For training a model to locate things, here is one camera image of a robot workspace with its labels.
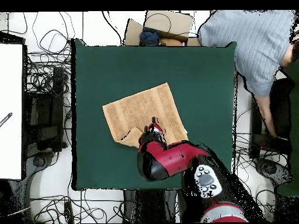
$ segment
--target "person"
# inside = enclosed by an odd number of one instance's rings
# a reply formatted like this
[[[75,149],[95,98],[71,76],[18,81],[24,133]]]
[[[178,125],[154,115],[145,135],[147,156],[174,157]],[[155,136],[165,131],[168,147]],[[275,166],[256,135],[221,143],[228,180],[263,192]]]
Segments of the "person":
[[[216,10],[198,32],[207,47],[237,42],[235,69],[253,94],[269,133],[277,137],[270,111],[274,76],[299,58],[299,40],[293,40],[294,10]]]

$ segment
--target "cloth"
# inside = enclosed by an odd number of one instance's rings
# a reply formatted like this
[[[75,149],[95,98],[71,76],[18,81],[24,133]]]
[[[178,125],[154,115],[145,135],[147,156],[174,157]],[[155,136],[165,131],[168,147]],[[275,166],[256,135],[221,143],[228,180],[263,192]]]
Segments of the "cloth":
[[[142,32],[140,34],[140,46],[159,46],[158,32]]]
[[[107,104],[103,111],[113,139],[120,144],[139,148],[139,137],[152,117],[166,130],[168,144],[187,140],[167,83]]]
[[[225,47],[236,41],[235,67],[246,78],[247,90],[268,96],[289,45],[293,10],[217,10],[199,30],[199,42]]]

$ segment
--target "blue object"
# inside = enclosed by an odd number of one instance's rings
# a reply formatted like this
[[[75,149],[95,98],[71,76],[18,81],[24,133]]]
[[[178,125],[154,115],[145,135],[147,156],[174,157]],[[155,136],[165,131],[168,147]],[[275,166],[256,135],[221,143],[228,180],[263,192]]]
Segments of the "blue object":
[[[149,46],[149,47],[155,47],[159,46],[159,34],[158,32],[142,32],[140,34],[140,46]]]

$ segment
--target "cardboard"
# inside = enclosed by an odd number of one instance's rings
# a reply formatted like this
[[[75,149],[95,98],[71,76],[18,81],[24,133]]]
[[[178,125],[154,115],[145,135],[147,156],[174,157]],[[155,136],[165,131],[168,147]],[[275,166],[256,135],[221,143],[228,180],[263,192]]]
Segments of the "cardboard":
[[[200,46],[197,37],[189,38],[192,23],[193,17],[189,15],[166,10],[149,10],[143,26],[132,19],[128,20],[124,44],[140,45],[140,33],[145,26],[159,30],[161,39],[175,39],[187,43],[188,46]]]

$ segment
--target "gray shirt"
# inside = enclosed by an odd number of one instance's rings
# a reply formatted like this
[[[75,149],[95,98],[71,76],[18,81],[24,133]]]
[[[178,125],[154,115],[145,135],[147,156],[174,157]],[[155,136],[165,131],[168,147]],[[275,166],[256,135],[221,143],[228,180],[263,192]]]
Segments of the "gray shirt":
[[[235,68],[247,89],[268,96],[274,75],[290,44],[293,10],[217,10],[201,27],[202,46],[225,47],[236,41]]]

